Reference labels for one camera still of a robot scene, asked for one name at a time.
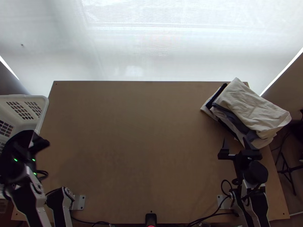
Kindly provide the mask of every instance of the folded clothes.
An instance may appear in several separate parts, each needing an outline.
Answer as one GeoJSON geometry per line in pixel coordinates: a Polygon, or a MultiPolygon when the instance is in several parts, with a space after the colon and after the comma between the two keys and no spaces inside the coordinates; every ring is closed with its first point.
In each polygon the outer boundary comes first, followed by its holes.
{"type": "Polygon", "coordinates": [[[210,117],[228,127],[243,144],[243,138],[256,148],[268,145],[290,113],[254,93],[238,78],[224,84],[201,107],[210,117]]]}

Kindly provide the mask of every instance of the white fabric backdrop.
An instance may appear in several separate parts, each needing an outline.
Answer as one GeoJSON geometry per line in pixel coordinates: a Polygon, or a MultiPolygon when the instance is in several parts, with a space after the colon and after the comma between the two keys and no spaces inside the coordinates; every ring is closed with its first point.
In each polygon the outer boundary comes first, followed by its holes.
{"type": "Polygon", "coordinates": [[[299,0],[2,0],[0,55],[32,94],[54,80],[235,77],[260,94],[303,47],[302,12],[299,0]]]}

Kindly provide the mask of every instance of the white laundry basket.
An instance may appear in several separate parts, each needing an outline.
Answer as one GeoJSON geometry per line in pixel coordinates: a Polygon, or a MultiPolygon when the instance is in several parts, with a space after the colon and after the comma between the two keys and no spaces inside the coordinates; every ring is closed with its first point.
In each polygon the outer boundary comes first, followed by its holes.
{"type": "Polygon", "coordinates": [[[23,130],[40,129],[48,98],[36,95],[0,95],[0,155],[5,143],[23,130]]]}

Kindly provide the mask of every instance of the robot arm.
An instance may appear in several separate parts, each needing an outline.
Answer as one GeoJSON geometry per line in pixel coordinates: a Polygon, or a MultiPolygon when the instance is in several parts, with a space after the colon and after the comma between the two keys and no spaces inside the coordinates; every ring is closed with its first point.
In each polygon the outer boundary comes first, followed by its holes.
{"type": "Polygon", "coordinates": [[[235,210],[244,227],[269,227],[267,218],[268,203],[265,183],[268,171],[258,160],[262,155],[258,149],[245,142],[245,150],[239,154],[229,154],[226,142],[218,153],[218,159],[232,160],[237,178],[232,182],[237,188],[231,189],[234,199],[231,209],[235,210]]]}
{"type": "Polygon", "coordinates": [[[22,131],[6,143],[0,156],[0,175],[5,185],[3,195],[26,216],[29,226],[51,227],[44,209],[46,201],[53,210],[55,226],[72,227],[70,210],[83,210],[85,196],[76,196],[68,188],[61,187],[49,193],[46,199],[42,178],[37,177],[35,156],[48,146],[49,142],[32,130],[22,131]]]}

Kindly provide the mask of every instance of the brown tabletop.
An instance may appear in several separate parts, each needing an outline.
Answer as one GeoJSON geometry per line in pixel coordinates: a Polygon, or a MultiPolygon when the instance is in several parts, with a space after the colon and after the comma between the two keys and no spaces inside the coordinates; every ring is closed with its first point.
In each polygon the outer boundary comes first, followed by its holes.
{"type": "MultiPolygon", "coordinates": [[[[222,83],[54,82],[41,129],[51,146],[37,156],[50,175],[45,191],[66,186],[86,195],[73,214],[92,222],[144,223],[154,212],[159,223],[188,223],[211,214],[221,181],[236,177],[232,161],[217,158],[223,138],[232,153],[242,149],[200,111],[222,83]]],[[[261,152],[268,217],[289,218],[270,149],[261,152]]]]}

